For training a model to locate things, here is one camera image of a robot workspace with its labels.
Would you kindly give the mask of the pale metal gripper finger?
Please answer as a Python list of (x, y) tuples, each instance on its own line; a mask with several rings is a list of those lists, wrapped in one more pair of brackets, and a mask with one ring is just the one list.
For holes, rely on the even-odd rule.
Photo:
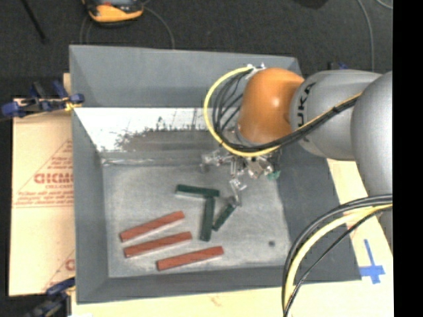
[(210, 166), (221, 166), (230, 163), (233, 155), (225, 150), (216, 149), (214, 151), (201, 154), (200, 171), (208, 172)]
[(233, 207), (241, 206), (243, 191), (247, 188), (247, 185), (238, 178), (232, 178), (229, 181), (229, 188), (231, 190), (231, 195), (228, 197), (229, 204)]

